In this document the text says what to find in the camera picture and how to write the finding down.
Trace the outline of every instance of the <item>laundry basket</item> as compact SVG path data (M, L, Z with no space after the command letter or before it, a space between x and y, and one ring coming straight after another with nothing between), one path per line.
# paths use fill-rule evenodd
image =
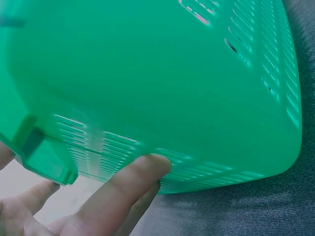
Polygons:
M5 0L0 140L61 184L148 153L160 193L287 170L301 95L281 0Z

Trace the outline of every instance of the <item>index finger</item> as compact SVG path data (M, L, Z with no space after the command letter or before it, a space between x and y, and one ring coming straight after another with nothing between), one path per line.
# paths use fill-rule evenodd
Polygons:
M0 170L13 160L12 151L0 141Z
M86 235L112 235L126 219L132 205L171 169L162 156L136 159L105 183L77 213Z

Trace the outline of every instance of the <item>finger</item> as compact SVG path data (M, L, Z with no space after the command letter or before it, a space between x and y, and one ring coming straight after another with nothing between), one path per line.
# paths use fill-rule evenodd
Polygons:
M32 215L35 215L45 204L47 199L60 188L59 184L45 180L17 196Z
M131 234L133 228L151 205L151 202L158 193L159 188L159 183L154 184L153 187L131 207L127 219L123 225L121 225L115 236L128 236Z
M105 183L76 214L81 233L112 235L132 205L171 169L168 159L147 155L136 159Z
M0 141L0 170L13 160L12 151Z

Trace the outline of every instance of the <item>hand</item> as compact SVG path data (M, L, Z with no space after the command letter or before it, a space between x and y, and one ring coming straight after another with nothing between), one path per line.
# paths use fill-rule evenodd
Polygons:
M0 142L0 170L13 159ZM127 236L159 190L169 160L147 155L117 172L74 215L48 227L33 217L59 185L44 181L18 196L0 201L0 236Z

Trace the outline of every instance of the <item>gray fabric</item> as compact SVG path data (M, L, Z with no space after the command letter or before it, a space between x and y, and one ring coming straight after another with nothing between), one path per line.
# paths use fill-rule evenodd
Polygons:
M315 236L315 0L287 0L298 56L303 144L287 172L244 184L158 196L133 236Z

